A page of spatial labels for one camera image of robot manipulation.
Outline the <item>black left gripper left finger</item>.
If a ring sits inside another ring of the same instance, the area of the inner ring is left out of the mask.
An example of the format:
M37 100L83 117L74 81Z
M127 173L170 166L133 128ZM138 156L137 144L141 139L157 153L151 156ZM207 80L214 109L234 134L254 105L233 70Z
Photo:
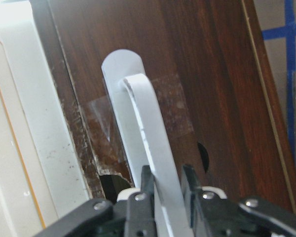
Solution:
M142 167L141 189L127 200L126 237L154 237L154 177L148 165Z

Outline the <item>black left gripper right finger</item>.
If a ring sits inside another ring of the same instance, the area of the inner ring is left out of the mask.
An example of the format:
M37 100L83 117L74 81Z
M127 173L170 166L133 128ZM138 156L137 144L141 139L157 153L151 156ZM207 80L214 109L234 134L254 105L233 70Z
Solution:
M201 188L194 168L189 164L182 167L182 193L187 219L195 237L211 237L209 223L203 212Z

